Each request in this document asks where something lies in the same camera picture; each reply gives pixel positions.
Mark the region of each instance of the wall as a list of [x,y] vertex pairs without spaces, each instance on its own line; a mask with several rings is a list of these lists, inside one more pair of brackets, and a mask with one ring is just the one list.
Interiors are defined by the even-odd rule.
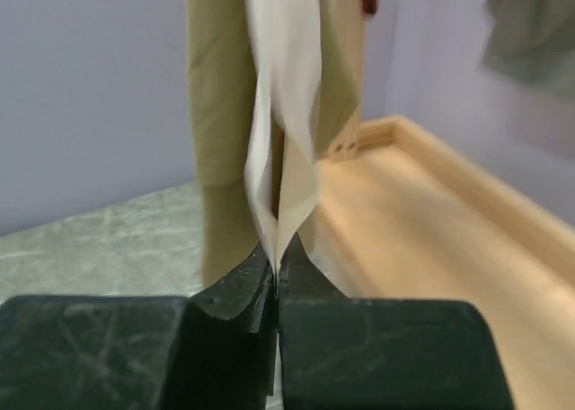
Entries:
[[397,0],[386,114],[402,113],[575,225],[575,97],[481,67],[485,0]]
[[[185,0],[0,0],[0,235],[192,179],[185,23]],[[369,24],[371,117],[392,27]]]

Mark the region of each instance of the wooden post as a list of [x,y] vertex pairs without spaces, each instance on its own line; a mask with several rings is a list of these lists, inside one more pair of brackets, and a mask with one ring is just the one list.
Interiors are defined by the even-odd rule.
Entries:
[[[341,48],[348,58],[349,69],[356,81],[361,99],[366,36],[361,0],[332,0],[332,15]],[[357,154],[359,123],[361,123],[361,101],[340,135],[330,145],[327,154],[330,159],[345,160]]]

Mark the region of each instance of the gray cloth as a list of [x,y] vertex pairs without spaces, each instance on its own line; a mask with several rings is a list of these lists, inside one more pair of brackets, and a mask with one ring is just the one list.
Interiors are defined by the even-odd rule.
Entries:
[[575,0],[488,0],[484,63],[519,83],[575,96]]

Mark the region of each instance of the gray floor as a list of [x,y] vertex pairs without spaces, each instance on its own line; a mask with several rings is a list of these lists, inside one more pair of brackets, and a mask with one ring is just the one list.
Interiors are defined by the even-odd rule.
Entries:
[[[200,227],[199,190],[190,183],[4,236],[0,301],[26,293],[192,295],[201,289]],[[273,410],[282,408],[279,375],[276,385]]]

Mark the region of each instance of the light wood surface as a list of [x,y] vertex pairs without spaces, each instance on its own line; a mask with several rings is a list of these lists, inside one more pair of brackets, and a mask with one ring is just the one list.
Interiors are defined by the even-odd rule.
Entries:
[[[358,96],[361,97],[366,36],[361,0],[332,0],[332,17],[341,48],[348,59],[349,70],[356,82]],[[349,159],[357,154],[360,123],[361,104],[328,148],[327,156],[331,160]]]
[[362,124],[358,143],[320,164],[335,267],[363,296],[474,303],[517,408],[575,409],[573,232],[403,118]]

